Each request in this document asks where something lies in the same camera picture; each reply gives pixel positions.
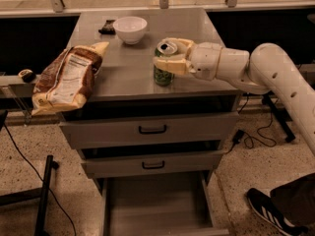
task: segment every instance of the white robotic arm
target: white robotic arm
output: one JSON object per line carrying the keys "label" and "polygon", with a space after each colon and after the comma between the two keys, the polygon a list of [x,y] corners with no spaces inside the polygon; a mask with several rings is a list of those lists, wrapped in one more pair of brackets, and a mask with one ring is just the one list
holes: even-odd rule
{"label": "white robotic arm", "polygon": [[226,81],[254,94],[272,90],[298,126],[315,155],[315,92],[288,55],[272,43],[247,51],[224,48],[216,43],[195,44],[187,39],[167,38],[185,48],[171,57],[154,58],[155,65],[175,74],[191,73],[198,79]]}

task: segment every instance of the black sneaker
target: black sneaker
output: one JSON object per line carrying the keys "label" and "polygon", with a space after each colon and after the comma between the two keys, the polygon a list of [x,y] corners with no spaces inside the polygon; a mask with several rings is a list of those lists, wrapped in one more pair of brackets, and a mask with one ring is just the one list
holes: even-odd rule
{"label": "black sneaker", "polygon": [[287,225],[284,222],[284,216],[276,209],[271,199],[257,189],[250,189],[246,198],[253,210],[265,221],[276,227],[283,235],[298,236],[301,233],[307,233],[308,229],[305,226]]}

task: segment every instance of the black drawer handle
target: black drawer handle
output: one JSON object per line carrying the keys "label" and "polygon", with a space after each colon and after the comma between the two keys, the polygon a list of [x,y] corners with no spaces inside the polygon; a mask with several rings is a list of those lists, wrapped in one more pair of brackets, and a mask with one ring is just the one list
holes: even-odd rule
{"label": "black drawer handle", "polygon": [[158,162],[158,163],[147,163],[147,164],[143,161],[142,167],[144,169],[162,169],[165,167],[165,161]]}
{"label": "black drawer handle", "polygon": [[166,132],[166,125],[163,125],[163,127],[160,128],[157,128],[157,129],[152,129],[152,128],[143,128],[141,126],[139,126],[138,130],[139,130],[139,133],[141,135],[154,135],[154,134],[162,134],[162,133],[165,133]]}

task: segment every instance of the can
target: can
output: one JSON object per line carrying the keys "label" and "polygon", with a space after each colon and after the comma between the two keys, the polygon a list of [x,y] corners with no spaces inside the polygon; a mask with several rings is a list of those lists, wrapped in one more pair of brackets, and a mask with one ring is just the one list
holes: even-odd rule
{"label": "can", "polygon": [[[177,53],[177,45],[169,40],[161,41],[156,48],[156,57],[170,57]],[[175,77],[174,74],[161,70],[154,66],[155,82],[159,86],[166,87],[170,85]]]}

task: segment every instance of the white bowl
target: white bowl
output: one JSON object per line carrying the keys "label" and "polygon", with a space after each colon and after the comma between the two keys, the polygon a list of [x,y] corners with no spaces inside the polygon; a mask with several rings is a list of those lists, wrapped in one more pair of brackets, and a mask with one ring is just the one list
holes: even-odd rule
{"label": "white bowl", "polygon": [[113,24],[116,34],[127,44],[138,43],[145,35],[147,21],[139,17],[125,17]]}

